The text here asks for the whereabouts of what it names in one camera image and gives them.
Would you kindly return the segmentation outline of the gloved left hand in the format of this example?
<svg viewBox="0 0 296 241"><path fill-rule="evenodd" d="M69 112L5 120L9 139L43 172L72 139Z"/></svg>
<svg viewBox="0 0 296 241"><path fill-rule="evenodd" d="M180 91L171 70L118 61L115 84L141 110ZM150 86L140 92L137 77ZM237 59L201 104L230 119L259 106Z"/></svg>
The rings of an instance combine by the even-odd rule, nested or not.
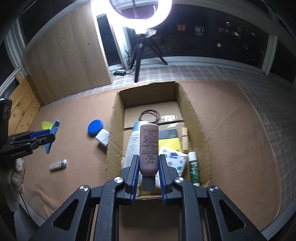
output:
<svg viewBox="0 0 296 241"><path fill-rule="evenodd" d="M20 204L20 194L23 189L23 171L25 162L22 158L14 161L12 169L1 170L1 203L6 205L11 212L16 212Z"/></svg>

